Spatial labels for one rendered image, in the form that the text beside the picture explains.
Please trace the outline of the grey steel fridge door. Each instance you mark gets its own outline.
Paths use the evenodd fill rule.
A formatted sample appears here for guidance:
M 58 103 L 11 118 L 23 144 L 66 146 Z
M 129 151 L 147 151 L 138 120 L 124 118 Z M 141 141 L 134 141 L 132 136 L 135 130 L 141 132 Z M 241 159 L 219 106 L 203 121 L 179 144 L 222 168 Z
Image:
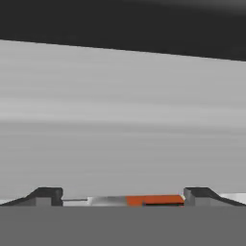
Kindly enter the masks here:
M 246 62 L 0 40 L 0 200 L 246 193 Z

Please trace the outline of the orange flat container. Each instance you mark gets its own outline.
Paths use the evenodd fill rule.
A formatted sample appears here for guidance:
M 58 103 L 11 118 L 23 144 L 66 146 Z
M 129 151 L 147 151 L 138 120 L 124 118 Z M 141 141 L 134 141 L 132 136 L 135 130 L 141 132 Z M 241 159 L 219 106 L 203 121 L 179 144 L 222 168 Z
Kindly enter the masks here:
M 140 206 L 182 206 L 185 200 L 181 195 L 137 195 L 126 196 L 127 205 Z

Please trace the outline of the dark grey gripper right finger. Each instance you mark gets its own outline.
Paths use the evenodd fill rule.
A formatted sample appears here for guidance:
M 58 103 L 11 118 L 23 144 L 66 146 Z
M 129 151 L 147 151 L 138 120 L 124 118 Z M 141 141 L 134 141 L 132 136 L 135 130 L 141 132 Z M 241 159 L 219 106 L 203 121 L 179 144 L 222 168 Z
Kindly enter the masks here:
M 209 187 L 185 187 L 184 204 L 192 207 L 246 207 L 246 204 L 221 197 Z

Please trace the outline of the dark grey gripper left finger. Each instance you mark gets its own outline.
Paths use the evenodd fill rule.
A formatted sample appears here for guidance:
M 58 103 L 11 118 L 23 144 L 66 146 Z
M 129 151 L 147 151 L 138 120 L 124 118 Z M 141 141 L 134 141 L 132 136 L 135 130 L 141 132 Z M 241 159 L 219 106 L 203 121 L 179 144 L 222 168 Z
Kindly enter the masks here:
M 1 207 L 62 207 L 62 195 L 61 187 L 38 187 L 27 196 L 1 204 Z

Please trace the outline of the silver grey flat object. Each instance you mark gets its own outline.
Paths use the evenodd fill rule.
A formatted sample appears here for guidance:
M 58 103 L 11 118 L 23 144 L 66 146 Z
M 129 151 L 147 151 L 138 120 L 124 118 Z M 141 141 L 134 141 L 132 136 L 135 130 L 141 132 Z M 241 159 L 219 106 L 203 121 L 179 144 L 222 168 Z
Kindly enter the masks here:
M 94 196 L 79 199 L 63 199 L 65 207 L 126 207 L 124 196 Z

